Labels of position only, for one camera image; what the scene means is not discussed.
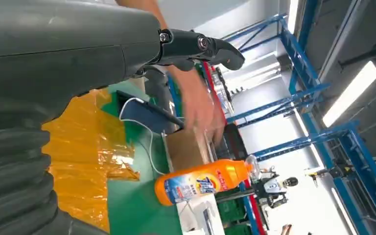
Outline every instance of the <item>yellow plastic film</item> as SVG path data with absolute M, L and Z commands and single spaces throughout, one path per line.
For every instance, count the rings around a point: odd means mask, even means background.
M 109 231 L 107 178 L 139 180 L 130 165 L 134 148 L 126 144 L 123 123 L 100 108 L 111 101 L 106 90 L 75 97 L 64 113 L 43 126 L 51 140 L 50 172 L 59 206 L 72 216 Z

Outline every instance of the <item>person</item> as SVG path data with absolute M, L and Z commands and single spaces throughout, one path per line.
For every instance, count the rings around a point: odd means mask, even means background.
M 116 0 L 116 3 L 148 11 L 158 19 L 161 29 L 167 28 L 156 0 Z M 219 143 L 223 136 L 225 117 L 220 107 L 214 105 L 197 71 L 185 72 L 175 66 L 168 66 L 167 69 L 181 90 L 186 128 L 195 127 L 200 132 L 207 131 L 214 143 Z

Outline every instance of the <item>white cable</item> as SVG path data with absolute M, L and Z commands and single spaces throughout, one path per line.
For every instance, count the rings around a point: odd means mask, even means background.
M 126 107 L 127 103 L 130 102 L 130 101 L 132 101 L 132 100 L 136 100 L 136 101 L 138 101 L 139 103 L 144 103 L 144 101 L 142 101 L 142 100 L 139 99 L 139 98 L 130 98 L 130 99 L 128 99 L 128 100 L 125 102 L 125 104 L 123 105 L 123 108 L 122 108 L 122 110 L 121 110 L 121 112 L 120 112 L 120 114 L 119 114 L 119 120 L 121 120 L 121 121 L 132 121 L 132 122 L 136 122 L 137 124 L 143 126 L 144 128 L 146 128 L 146 129 L 150 132 L 150 144 L 149 144 L 149 153 L 148 153 L 150 163 L 151 163 L 152 168 L 154 169 L 154 171 L 156 171 L 158 174 L 165 175 L 164 173 L 162 173 L 162 172 L 158 171 L 158 169 L 156 169 L 156 167 L 155 167 L 155 165 L 153 164 L 153 161 L 152 161 L 153 131 L 152 131 L 151 129 L 149 129 L 149 127 L 145 126 L 144 124 L 142 124 L 142 123 L 140 123 L 140 122 L 138 122 L 138 121 L 136 121 L 136 120 L 132 120 L 132 119 L 122 119 L 122 113 L 123 113 L 124 108 Z

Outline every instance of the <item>blue metal shelf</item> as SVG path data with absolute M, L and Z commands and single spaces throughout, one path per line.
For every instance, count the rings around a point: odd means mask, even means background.
M 348 158 L 355 168 L 355 179 L 362 182 L 365 190 L 367 191 L 368 195 L 373 201 L 374 206 L 376 207 L 376 164 L 367 147 L 361 140 L 361 137 L 356 131 L 356 123 L 350 122 L 344 125 L 332 127 L 330 129 L 321 130 L 313 119 L 313 115 L 310 113 L 311 108 L 313 107 L 315 102 L 320 100 L 322 90 L 328 87 L 328 85 L 320 83 L 317 72 L 315 71 L 304 50 L 302 49 L 302 47 L 305 47 L 307 42 L 307 36 L 313 21 L 316 2 L 317 0 L 308 1 L 307 3 L 299 41 L 287 30 L 287 24 L 284 20 L 286 15 L 274 16 L 245 30 L 235 32 L 234 34 L 229 35 L 225 38 L 226 41 L 233 41 L 254 32 L 254 34 L 243 45 L 239 47 L 241 52 L 255 49 L 271 40 L 280 39 L 290 60 L 293 63 L 291 83 L 289 87 L 289 91 L 291 92 L 290 97 L 249 110 L 243 114 L 228 118 L 227 121 L 234 122 L 236 120 L 244 118 L 246 120 L 245 123 L 238 125 L 238 128 L 241 128 L 279 114 L 291 112 L 295 108 L 299 109 L 304 107 L 305 113 L 301 114 L 301 116 L 306 128 L 308 129 L 309 136 L 298 138 L 294 141 L 289 141 L 287 143 L 283 143 L 269 149 L 256 152 L 254 154 L 256 155 L 258 160 L 267 160 L 269 158 L 276 157 L 281 154 L 314 144 L 320 153 L 325 167 L 332 168 L 334 167 L 334 157 L 330 155 L 330 150 L 323 142 L 331 139 L 337 139 L 341 142 L 346 155 L 348 155 Z M 248 46 L 248 44 L 255 38 L 256 35 L 266 29 L 268 25 L 274 23 L 279 23 L 279 25 L 281 26 L 280 32 L 278 32 L 277 35 Z M 296 91 L 297 78 L 299 78 L 303 84 L 303 91 L 301 92 Z M 262 115 L 253 120 L 246 119 L 246 117 L 251 114 L 272 107 L 275 107 L 274 110 L 272 110 L 268 114 Z M 352 197 L 352 193 L 349 191 L 344 180 L 337 178 L 334 179 L 333 182 L 358 234 L 371 234 L 366 226 L 365 216 L 361 215 L 356 202 Z

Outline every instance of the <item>ceiling light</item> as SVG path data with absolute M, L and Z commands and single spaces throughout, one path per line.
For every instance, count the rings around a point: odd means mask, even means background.
M 272 70 L 272 69 L 275 69 L 277 67 L 280 66 L 280 63 L 279 62 L 274 62 L 270 65 L 267 65 L 267 66 L 264 66 L 258 70 L 254 70 L 254 71 L 251 71 L 251 72 L 248 72 L 246 74 L 243 74 L 239 77 L 236 77 L 236 78 L 232 78 L 232 79 L 229 79 L 227 81 L 228 84 L 232 85 L 232 84 L 239 84 L 245 80 L 248 80 L 249 78 L 252 78 L 252 77 L 255 77 L 255 76 L 258 76 L 260 74 L 262 74 L 263 72 L 266 72 L 268 70 Z
M 290 106 L 295 107 L 295 104 L 293 102 L 290 102 Z M 306 129 L 306 126 L 304 124 L 304 121 L 302 120 L 301 115 L 299 114 L 299 112 L 298 112 L 298 110 L 296 108 L 294 108 L 293 111 L 295 111 L 296 119 L 298 120 L 298 123 L 301 126 L 302 131 L 304 132 L 304 135 L 306 137 L 308 137 L 309 133 L 308 133 L 308 131 Z M 324 163 L 321 160 L 321 156 L 319 155 L 318 150 L 315 148 L 315 146 L 313 144 L 310 145 L 310 150 L 312 150 L 313 156 L 315 157 L 316 162 L 319 165 L 319 168 L 320 168 L 319 170 L 325 169 Z
M 341 210 L 341 212 L 342 212 L 342 214 L 343 214 L 343 216 L 344 216 L 344 218 L 345 218 L 345 221 L 346 221 L 347 224 L 348 224 L 348 227 L 349 227 L 350 230 L 351 230 L 352 235 L 356 235 L 357 232 L 355 231 L 354 225 L 353 225 L 353 223 L 351 222 L 350 218 L 348 217 L 348 214 L 347 214 L 347 211 L 346 211 L 345 208 L 344 208 L 344 205 L 342 205 L 341 199 L 339 199 L 339 196 L 338 196 L 338 194 L 336 193 L 336 191 L 335 191 L 334 188 L 332 188 L 331 191 L 332 191 L 332 195 L 333 195 L 333 197 L 335 198 L 336 203 L 338 203 L 338 207 L 339 207 L 339 209 Z
M 296 16 L 298 15 L 299 0 L 290 0 L 287 29 L 291 34 L 295 32 Z
M 375 81 L 376 66 L 369 61 L 352 80 L 349 86 L 342 92 L 332 107 L 325 114 L 323 121 L 330 127 L 341 114 Z

